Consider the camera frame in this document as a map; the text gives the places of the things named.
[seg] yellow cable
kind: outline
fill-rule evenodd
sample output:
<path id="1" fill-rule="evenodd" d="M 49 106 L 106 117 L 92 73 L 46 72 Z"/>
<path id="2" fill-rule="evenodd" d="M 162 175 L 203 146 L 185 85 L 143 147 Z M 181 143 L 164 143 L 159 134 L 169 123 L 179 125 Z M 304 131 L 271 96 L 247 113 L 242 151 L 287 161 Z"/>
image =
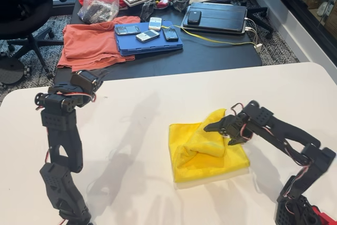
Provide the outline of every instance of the yellow cable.
<path id="1" fill-rule="evenodd" d="M 232 43 L 232 42 L 220 42 L 220 41 L 215 41 L 215 40 L 212 40 L 212 39 L 208 39 L 206 37 L 202 37 L 200 35 L 197 35 L 197 34 L 192 34 L 188 31 L 186 31 L 183 27 L 181 26 L 176 26 L 176 25 L 173 25 L 175 27 L 179 27 L 181 28 L 182 30 L 184 30 L 187 34 L 189 35 L 192 35 L 194 37 L 197 37 L 199 39 L 202 39 L 202 40 L 205 40 L 205 41 L 208 41 L 208 42 L 216 42 L 216 43 L 225 43 L 225 44 L 231 44 L 231 45 L 244 45 L 244 44 L 253 44 L 254 46 L 256 46 L 256 44 L 254 42 L 241 42 L 241 43 Z"/>

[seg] white table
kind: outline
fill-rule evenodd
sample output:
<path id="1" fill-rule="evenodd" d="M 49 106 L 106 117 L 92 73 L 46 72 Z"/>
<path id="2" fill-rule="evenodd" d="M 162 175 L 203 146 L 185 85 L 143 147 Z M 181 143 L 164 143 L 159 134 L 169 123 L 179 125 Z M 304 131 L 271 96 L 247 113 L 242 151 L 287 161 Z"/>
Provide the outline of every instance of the white table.
<path id="1" fill-rule="evenodd" d="M 0 107 L 2 224 L 60 221 L 39 174 L 48 145 L 34 96 L 46 91 L 17 90 Z M 313 63 L 109 81 L 97 96 L 77 110 L 84 169 L 73 174 L 97 225 L 274 224 L 276 198 L 300 168 L 258 136 L 244 145 L 249 169 L 173 183 L 169 125 L 236 102 L 257 100 L 337 151 L 337 86 Z M 334 160 L 305 193 L 335 219 L 336 181 Z"/>

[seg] orange shirt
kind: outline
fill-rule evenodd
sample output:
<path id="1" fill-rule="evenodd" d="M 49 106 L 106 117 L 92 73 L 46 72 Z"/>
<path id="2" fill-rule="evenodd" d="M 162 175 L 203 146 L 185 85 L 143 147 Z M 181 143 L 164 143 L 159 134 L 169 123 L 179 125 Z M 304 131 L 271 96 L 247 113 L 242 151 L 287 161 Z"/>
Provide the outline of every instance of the orange shirt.
<path id="1" fill-rule="evenodd" d="M 115 63 L 134 60 L 134 55 L 120 55 L 114 27 L 115 24 L 139 22 L 139 17 L 123 16 L 91 25 L 67 25 L 63 29 L 64 47 L 57 67 L 71 67 L 74 72 L 101 69 Z"/>

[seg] white phone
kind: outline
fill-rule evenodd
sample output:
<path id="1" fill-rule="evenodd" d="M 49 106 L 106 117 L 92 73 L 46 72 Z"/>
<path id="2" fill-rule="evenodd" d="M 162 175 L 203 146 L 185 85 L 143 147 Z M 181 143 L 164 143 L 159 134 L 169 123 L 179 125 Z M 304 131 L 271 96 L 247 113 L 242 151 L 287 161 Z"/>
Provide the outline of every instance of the white phone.
<path id="1" fill-rule="evenodd" d="M 162 28 L 162 19 L 161 18 L 150 18 L 150 23 L 148 24 L 149 30 L 160 31 Z"/>
<path id="2" fill-rule="evenodd" d="M 149 31 L 146 31 L 144 33 L 141 33 L 141 34 L 137 34 L 136 35 L 136 39 L 140 42 L 148 42 L 150 40 L 153 40 L 153 39 L 156 39 L 157 37 L 159 37 L 160 34 L 157 33 L 156 31 L 154 30 L 149 30 Z"/>

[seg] chair wheel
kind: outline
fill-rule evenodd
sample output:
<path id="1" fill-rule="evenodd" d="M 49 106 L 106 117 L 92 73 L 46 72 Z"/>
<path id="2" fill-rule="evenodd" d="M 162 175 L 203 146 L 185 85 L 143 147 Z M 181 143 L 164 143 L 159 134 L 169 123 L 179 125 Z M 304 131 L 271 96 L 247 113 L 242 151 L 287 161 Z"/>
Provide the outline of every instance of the chair wheel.
<path id="1" fill-rule="evenodd" d="M 14 45 L 8 45 L 8 50 L 10 52 L 14 52 L 15 51 L 15 46 Z"/>
<path id="2" fill-rule="evenodd" d="M 50 39 L 52 39 L 52 38 L 55 37 L 55 34 L 54 34 L 53 31 L 50 31 L 50 32 L 48 33 L 48 36 L 49 36 Z"/>
<path id="3" fill-rule="evenodd" d="M 26 65 L 24 67 L 23 74 L 24 74 L 25 78 L 31 77 L 31 75 L 32 75 L 32 68 L 30 66 Z"/>
<path id="4" fill-rule="evenodd" d="M 48 72 L 48 73 L 47 73 L 47 78 L 48 78 L 49 80 L 53 79 L 53 78 L 54 78 L 53 73 Z"/>
<path id="5" fill-rule="evenodd" d="M 0 52 L 0 58 L 2 57 L 8 57 L 8 54 L 6 52 Z"/>
<path id="6" fill-rule="evenodd" d="M 273 33 L 267 33 L 267 35 L 265 36 L 266 39 L 270 40 L 273 38 Z"/>
<path id="7" fill-rule="evenodd" d="M 0 91 L 3 91 L 6 88 L 7 88 L 7 86 L 0 82 Z"/>

